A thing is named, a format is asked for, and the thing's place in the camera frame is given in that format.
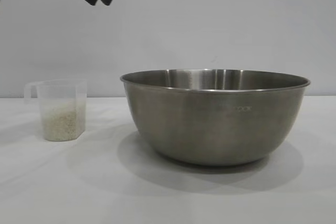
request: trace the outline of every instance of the measuring cup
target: measuring cup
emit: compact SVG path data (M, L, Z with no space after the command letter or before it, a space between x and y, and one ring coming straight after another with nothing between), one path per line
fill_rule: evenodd
M36 89L43 136L49 141L77 139L85 131L87 83L85 80L50 80L28 83L25 102Z

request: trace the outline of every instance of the metal mixing bowl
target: metal mixing bowl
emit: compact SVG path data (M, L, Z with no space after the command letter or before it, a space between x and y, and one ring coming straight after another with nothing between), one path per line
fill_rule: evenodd
M159 153L199 165L265 157L289 133L306 78L250 70L156 70L125 74L133 120Z

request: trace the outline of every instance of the white wall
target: white wall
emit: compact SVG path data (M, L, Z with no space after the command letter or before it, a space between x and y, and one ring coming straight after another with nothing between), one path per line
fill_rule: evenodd
M123 73L165 68L286 72L336 94L335 17L335 0L2 0L0 97L55 78L123 95Z

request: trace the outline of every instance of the white table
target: white table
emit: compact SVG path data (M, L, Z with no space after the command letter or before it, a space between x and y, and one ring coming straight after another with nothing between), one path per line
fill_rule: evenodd
M336 97L305 97L257 164L196 169L139 138L125 98L89 99L75 141L40 137L38 110L0 99L1 224L336 223Z

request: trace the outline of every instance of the cup handle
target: cup handle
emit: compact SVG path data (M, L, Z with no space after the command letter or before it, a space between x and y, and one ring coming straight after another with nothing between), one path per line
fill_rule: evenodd
M42 82L41 81L37 81L37 82L31 82L31 83L28 83L25 85L25 90L24 90L24 100L25 100L25 104L28 104L29 102L31 102L32 100L32 88L35 88L36 90L36 87L38 85L40 85Z

